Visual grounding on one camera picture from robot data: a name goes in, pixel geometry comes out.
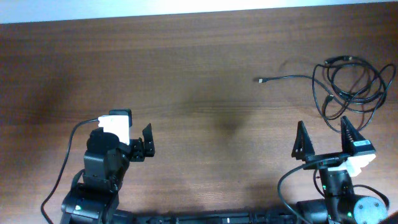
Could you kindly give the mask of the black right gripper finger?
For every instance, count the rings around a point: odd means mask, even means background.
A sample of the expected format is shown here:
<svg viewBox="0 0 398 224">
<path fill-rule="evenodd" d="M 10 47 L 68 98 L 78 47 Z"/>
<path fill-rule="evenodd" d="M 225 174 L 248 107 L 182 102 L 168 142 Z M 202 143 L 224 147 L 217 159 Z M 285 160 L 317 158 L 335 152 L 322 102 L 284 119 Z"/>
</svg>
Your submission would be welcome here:
<svg viewBox="0 0 398 224">
<path fill-rule="evenodd" d="M 341 117 L 340 126 L 341 146 L 344 153 L 350 156 L 364 156 L 376 153 L 371 141 L 364 138 L 346 116 Z"/>
<path fill-rule="evenodd" d="M 308 161 L 314 155 L 315 151 L 313 144 L 305 128 L 304 122 L 299 121 L 291 156 L 296 158 L 296 160 Z"/>
</svg>

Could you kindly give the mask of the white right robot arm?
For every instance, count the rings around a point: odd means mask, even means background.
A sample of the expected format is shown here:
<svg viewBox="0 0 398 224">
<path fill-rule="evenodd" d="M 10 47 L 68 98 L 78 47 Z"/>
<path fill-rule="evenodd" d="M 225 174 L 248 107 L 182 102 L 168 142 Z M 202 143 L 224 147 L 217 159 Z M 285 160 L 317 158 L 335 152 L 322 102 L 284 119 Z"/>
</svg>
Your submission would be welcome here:
<svg viewBox="0 0 398 224">
<path fill-rule="evenodd" d="M 376 158 L 376 149 L 347 117 L 340 123 L 342 150 L 316 155 L 304 122 L 298 122 L 291 156 L 303 165 L 295 171 L 319 172 L 322 186 L 317 190 L 322 198 L 297 202 L 291 212 L 303 223 L 379 223 L 387 218 L 388 197 L 367 185 L 362 187 L 379 197 L 358 195 L 352 182 Z"/>
</svg>

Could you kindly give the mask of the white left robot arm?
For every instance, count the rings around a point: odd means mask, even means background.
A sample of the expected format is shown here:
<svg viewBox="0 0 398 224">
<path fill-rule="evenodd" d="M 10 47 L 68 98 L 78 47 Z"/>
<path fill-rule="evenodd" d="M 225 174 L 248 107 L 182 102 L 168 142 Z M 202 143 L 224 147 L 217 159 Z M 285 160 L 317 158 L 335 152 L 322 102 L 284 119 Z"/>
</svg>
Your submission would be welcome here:
<svg viewBox="0 0 398 224">
<path fill-rule="evenodd" d="M 134 216 L 118 209 L 119 191 L 131 162 L 155 155 L 152 125 L 142 130 L 142 138 L 129 144 L 104 128 L 92 130 L 87 140 L 84 169 L 73 178 L 61 206 L 61 223 L 137 223 Z"/>
</svg>

